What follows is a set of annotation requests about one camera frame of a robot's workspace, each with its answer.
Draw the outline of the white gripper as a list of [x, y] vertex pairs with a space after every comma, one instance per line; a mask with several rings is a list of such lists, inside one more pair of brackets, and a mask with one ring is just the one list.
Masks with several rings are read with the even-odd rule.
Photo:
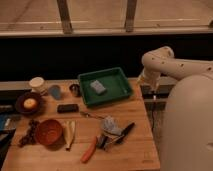
[[139, 85], [148, 84], [152, 91], [156, 91], [159, 87], [160, 73], [144, 68], [137, 78]]

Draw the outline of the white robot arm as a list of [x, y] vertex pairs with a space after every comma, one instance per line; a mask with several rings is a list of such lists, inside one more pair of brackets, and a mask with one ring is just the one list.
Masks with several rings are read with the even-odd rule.
[[141, 63], [138, 81], [153, 91], [162, 74], [177, 80], [165, 106], [161, 171], [213, 171], [213, 60], [177, 59], [163, 46]]

